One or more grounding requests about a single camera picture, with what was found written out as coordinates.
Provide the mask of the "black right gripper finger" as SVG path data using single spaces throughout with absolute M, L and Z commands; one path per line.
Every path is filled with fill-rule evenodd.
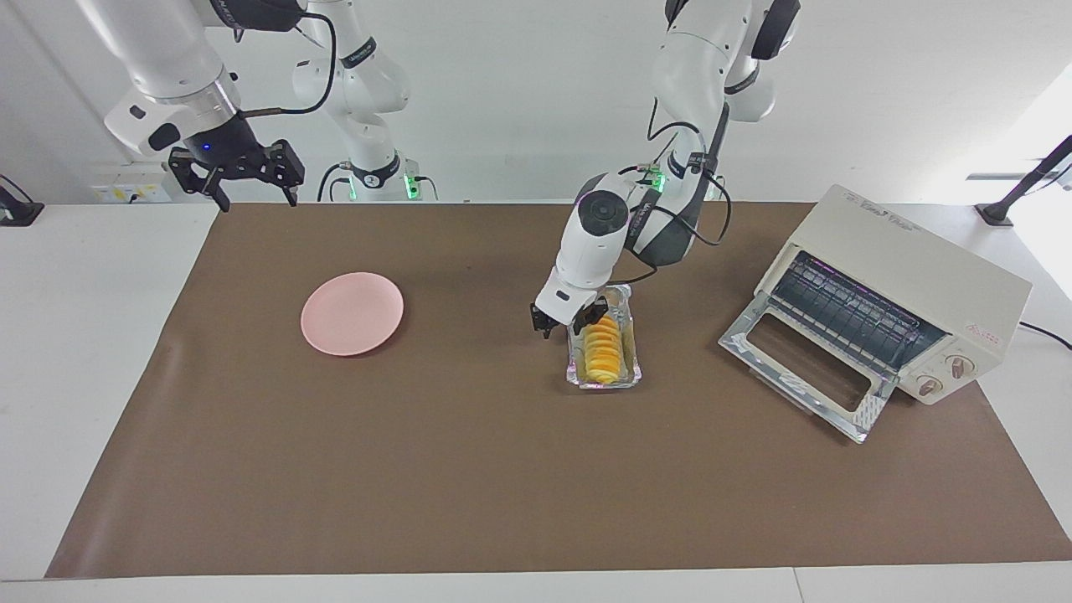
M 289 141 L 278 139 L 257 149 L 252 155 L 251 166 L 255 179 L 279 188 L 288 206 L 298 205 L 299 187 L 306 183 L 306 164 L 292 149 Z
M 204 167 L 188 149 L 172 149 L 167 164 L 187 194 L 212 198 L 222 214 L 229 214 L 230 198 L 222 190 L 224 167 Z

